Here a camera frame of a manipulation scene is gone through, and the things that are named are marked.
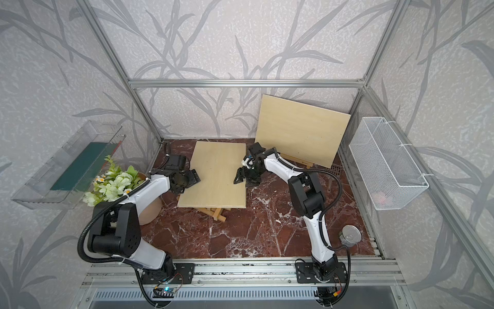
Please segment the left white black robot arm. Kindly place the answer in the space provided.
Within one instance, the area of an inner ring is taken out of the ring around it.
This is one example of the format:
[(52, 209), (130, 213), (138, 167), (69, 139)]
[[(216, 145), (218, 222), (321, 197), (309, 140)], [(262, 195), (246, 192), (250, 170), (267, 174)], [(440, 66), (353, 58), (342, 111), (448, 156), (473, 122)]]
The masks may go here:
[(77, 243), (79, 257), (88, 263), (122, 262), (135, 269), (162, 272), (168, 278), (176, 268), (171, 255), (142, 239), (139, 215), (167, 192), (179, 195), (200, 182), (187, 157), (169, 154), (164, 164), (151, 171), (137, 188), (95, 206), (93, 217)]

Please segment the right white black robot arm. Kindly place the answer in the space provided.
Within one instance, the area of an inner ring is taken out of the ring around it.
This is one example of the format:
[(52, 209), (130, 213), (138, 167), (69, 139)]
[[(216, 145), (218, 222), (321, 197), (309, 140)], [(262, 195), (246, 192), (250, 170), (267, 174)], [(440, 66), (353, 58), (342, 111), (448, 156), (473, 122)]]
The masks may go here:
[[(234, 184), (246, 182), (248, 187), (258, 186), (265, 172), (277, 175), (288, 184), (292, 206), (304, 220), (311, 242), (313, 267), (323, 281), (338, 266), (335, 255), (341, 247), (334, 248), (325, 227), (325, 214), (335, 206), (342, 193), (342, 183), (333, 173), (324, 169), (303, 169), (285, 160), (275, 148), (266, 149), (256, 142), (248, 149), (241, 167), (237, 170)], [(338, 184), (337, 197), (326, 205), (326, 197), (318, 174), (326, 174)]]

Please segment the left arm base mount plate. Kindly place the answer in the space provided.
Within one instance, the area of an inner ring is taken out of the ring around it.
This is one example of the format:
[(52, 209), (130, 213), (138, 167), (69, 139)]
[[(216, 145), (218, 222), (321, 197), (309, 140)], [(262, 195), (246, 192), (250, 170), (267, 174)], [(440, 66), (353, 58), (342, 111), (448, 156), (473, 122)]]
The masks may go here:
[(174, 263), (168, 272), (161, 270), (143, 270), (141, 281), (144, 285), (167, 283), (173, 285), (190, 285), (194, 277), (194, 263)]

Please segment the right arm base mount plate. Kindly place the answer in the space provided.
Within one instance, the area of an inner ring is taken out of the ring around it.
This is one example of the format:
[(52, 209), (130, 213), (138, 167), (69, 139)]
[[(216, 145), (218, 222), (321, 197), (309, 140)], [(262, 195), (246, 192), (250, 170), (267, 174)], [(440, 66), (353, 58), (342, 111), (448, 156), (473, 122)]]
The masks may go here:
[(346, 264), (338, 261), (336, 256), (329, 261), (320, 263), (318, 261), (304, 261), (296, 259), (295, 271), (297, 283), (347, 283), (349, 271)]

